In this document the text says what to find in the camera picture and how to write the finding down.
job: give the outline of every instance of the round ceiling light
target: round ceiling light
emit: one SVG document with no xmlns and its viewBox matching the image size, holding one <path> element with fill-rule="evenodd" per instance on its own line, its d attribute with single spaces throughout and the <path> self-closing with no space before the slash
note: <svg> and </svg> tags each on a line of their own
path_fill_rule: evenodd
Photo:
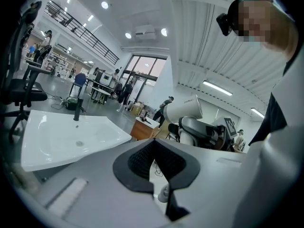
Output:
<svg viewBox="0 0 304 228">
<path fill-rule="evenodd" d="M 104 9 L 107 9 L 109 7 L 109 4 L 107 2 L 102 2 L 101 7 L 103 7 Z"/>
<path fill-rule="evenodd" d="M 166 29 L 166 28 L 163 28 L 163 29 L 161 30 L 161 34 L 162 34 L 163 36 L 167 36 L 167 29 Z"/>
<path fill-rule="evenodd" d="M 125 36 L 126 36 L 128 39 L 131 39 L 131 37 L 132 37 L 130 33 L 126 33 Z"/>
</svg>

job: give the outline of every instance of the sink drain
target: sink drain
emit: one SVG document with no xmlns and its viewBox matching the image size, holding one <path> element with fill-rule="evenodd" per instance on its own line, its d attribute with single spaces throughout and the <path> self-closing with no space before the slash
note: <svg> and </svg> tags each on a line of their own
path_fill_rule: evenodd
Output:
<svg viewBox="0 0 304 228">
<path fill-rule="evenodd" d="M 76 145 L 77 145 L 78 147 L 82 147 L 82 146 L 84 146 L 84 143 L 81 142 L 81 141 L 77 141 L 77 142 L 76 142 Z"/>
</svg>

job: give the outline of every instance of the railing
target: railing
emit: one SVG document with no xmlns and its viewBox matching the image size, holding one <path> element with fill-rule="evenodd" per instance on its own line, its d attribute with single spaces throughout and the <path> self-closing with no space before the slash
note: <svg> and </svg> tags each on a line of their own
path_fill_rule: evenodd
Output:
<svg viewBox="0 0 304 228">
<path fill-rule="evenodd" d="M 89 30 L 84 28 L 73 16 L 65 12 L 58 4 L 49 1 L 44 12 L 59 22 L 62 26 L 68 28 L 75 35 L 94 48 L 100 55 L 107 58 L 115 64 L 119 58 L 107 48 L 99 39 L 97 39 Z"/>
</svg>

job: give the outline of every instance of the ceiling vent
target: ceiling vent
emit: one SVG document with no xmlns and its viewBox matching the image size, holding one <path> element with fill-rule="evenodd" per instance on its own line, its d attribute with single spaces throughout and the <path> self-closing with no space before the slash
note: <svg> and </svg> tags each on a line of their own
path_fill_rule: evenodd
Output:
<svg viewBox="0 0 304 228">
<path fill-rule="evenodd" d="M 143 25 L 136 27 L 135 36 L 142 40 L 156 39 L 155 29 L 152 25 Z"/>
</svg>

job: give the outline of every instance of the chair armrest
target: chair armrest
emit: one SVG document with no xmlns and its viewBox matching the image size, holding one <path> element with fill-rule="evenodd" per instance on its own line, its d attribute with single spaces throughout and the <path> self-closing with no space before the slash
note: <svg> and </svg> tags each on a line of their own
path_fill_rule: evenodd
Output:
<svg viewBox="0 0 304 228">
<path fill-rule="evenodd" d="M 30 65 L 33 65 L 33 66 L 36 66 L 36 67 L 41 67 L 41 64 L 40 63 L 36 63 L 36 62 L 33 62 L 31 60 L 26 60 L 26 62 Z"/>
<path fill-rule="evenodd" d="M 28 68 L 29 68 L 30 70 L 32 70 L 33 72 L 38 72 L 38 73 L 43 73 L 43 74 L 51 74 L 50 71 L 45 70 L 45 69 L 42 69 L 42 68 L 40 68 L 40 67 L 36 67 L 36 66 L 29 65 Z"/>
</svg>

